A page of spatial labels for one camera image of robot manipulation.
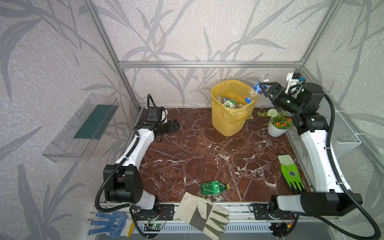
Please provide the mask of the blue pepsi bottle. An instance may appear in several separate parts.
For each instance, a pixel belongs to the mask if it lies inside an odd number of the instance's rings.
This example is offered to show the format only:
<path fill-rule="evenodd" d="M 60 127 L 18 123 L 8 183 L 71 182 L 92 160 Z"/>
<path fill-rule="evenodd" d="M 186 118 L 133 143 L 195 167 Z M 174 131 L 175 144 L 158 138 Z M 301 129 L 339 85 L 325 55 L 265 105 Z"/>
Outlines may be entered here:
<path fill-rule="evenodd" d="M 228 98 L 223 96 L 216 96 L 216 100 L 219 101 L 222 105 L 228 100 Z"/>
<path fill-rule="evenodd" d="M 271 77 L 269 74 L 262 75 L 260 80 L 250 88 L 248 96 L 245 98 L 245 102 L 250 104 L 258 97 L 258 95 L 262 95 L 263 89 L 267 89 L 264 84 L 269 83 L 270 81 Z"/>

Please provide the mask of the square lime label bottle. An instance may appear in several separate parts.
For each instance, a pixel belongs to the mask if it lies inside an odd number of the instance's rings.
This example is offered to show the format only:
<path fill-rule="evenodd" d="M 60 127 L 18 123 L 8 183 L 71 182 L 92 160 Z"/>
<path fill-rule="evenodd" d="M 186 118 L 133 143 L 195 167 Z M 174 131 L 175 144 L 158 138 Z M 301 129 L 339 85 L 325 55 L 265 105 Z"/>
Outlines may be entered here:
<path fill-rule="evenodd" d="M 223 103 L 223 105 L 229 109 L 237 109 L 238 108 L 238 103 L 233 99 L 228 99 L 227 101 L 225 101 Z"/>

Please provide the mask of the green sprite bottle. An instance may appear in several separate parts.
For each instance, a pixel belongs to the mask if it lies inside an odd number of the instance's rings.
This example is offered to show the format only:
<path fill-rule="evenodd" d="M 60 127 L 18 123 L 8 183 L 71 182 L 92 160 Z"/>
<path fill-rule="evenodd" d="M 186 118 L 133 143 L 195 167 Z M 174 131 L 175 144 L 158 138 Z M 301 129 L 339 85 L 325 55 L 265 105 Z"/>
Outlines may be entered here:
<path fill-rule="evenodd" d="M 219 195 L 229 189 L 229 184 L 224 184 L 219 181 L 201 183 L 201 193 L 203 196 Z"/>

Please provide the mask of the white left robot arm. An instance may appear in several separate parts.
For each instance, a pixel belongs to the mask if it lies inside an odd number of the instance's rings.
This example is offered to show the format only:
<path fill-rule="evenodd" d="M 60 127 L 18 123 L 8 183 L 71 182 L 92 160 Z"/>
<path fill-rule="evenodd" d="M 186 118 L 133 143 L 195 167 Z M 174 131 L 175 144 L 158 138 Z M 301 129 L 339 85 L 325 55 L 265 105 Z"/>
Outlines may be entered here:
<path fill-rule="evenodd" d="M 123 208 L 160 212 L 159 200 L 144 190 L 139 173 L 141 162 L 157 136 L 178 132 L 177 120 L 168 120 L 164 107 L 148 107 L 145 117 L 134 127 L 134 137 L 127 150 L 113 165 L 103 170 L 104 181 L 95 198 L 95 208 L 110 213 Z"/>

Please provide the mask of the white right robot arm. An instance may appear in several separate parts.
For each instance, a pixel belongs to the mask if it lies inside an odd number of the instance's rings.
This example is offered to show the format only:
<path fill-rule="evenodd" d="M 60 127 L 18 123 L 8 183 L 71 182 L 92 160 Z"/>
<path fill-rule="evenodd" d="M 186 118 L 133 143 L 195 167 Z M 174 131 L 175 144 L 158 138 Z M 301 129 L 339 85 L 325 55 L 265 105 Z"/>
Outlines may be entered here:
<path fill-rule="evenodd" d="M 285 213 L 313 217 L 340 233 L 356 240 L 378 240 L 382 236 L 379 225 L 363 208 L 360 194 L 353 193 L 342 174 L 332 145 L 336 110 L 323 88 L 314 83 L 303 83 L 300 92 L 293 97 L 279 83 L 260 83 L 262 93 L 275 107 L 287 111 L 293 118 L 314 168 L 315 185 L 311 193 L 298 195 L 274 195 L 268 204 L 272 217 L 282 217 Z M 325 217 L 342 217 L 358 209 L 374 229 L 371 236 L 358 236 L 347 232 Z"/>

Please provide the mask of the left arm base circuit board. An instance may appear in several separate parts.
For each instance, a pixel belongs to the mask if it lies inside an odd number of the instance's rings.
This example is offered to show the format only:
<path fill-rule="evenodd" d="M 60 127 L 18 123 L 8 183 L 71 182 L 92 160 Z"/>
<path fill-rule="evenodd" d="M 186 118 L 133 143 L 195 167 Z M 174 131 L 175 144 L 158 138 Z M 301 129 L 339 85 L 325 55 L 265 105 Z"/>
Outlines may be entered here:
<path fill-rule="evenodd" d="M 147 223 L 144 224 L 144 232 L 160 232 L 164 227 L 166 223 Z"/>

